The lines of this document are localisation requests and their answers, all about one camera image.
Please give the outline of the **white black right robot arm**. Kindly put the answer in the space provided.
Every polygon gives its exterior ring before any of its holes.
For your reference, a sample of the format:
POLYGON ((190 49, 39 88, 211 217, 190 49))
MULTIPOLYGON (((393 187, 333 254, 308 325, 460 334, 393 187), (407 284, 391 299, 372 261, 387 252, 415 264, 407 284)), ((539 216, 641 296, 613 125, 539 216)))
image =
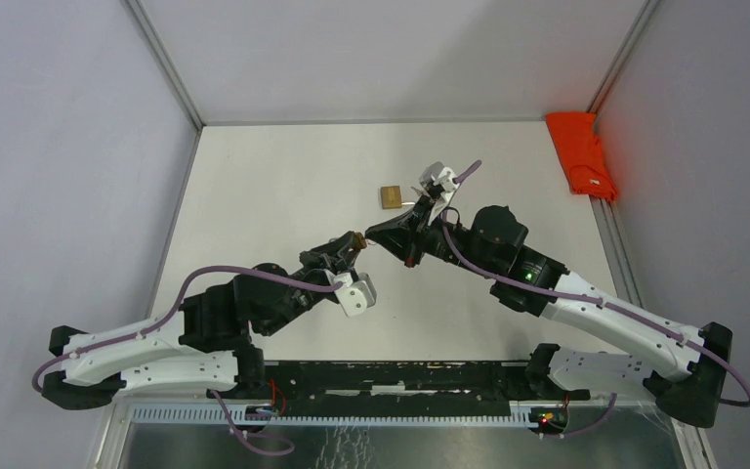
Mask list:
POLYGON ((365 232, 408 268, 433 256, 492 280, 489 293, 503 306, 569 325, 618 349, 598 359, 557 344, 539 345, 524 374, 532 396, 636 396, 683 423, 713 427, 724 403, 731 330, 717 322, 696 327, 667 320, 610 295, 526 246, 527 234, 506 206, 483 207, 466 228, 434 214, 426 198, 365 232))

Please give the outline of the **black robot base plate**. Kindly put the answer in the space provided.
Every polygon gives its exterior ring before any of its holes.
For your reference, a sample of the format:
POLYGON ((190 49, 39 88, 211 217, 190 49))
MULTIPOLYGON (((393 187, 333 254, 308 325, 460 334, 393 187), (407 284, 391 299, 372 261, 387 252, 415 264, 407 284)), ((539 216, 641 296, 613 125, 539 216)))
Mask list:
POLYGON ((285 417, 508 416, 512 403, 591 398, 523 361, 267 362, 263 380, 223 396, 270 403, 285 417))

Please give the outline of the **large brass padlock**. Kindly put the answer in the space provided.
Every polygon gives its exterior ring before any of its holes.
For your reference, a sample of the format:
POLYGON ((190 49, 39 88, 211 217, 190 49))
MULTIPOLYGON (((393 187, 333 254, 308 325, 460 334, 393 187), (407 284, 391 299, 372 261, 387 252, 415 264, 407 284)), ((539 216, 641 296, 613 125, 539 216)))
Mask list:
POLYGON ((402 209, 413 206, 412 200, 405 200, 400 186, 384 186, 379 189, 380 203, 384 210, 402 209))

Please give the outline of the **small brass padlock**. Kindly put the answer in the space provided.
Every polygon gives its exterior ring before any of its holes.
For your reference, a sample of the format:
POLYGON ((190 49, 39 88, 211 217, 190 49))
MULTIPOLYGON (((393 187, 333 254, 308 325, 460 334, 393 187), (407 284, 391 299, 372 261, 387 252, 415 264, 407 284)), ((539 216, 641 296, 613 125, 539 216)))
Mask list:
POLYGON ((352 249, 355 251, 360 251, 362 249, 365 249, 367 247, 367 240, 365 236, 361 233, 354 233, 353 240, 352 240, 352 249))

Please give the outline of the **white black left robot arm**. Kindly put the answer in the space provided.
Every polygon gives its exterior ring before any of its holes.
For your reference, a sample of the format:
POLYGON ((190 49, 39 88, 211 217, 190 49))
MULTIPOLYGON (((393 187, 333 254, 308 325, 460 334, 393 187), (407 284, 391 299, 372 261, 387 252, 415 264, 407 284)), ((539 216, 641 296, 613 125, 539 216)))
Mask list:
POLYGON ((268 373, 253 336, 275 334, 322 301, 349 313, 371 306, 354 269, 365 245, 362 234, 347 232, 302 252, 292 274, 275 263, 199 268, 161 316, 96 333, 58 326, 49 341, 53 358, 33 373, 31 386, 68 410, 141 393, 235 390, 256 398, 268 373))

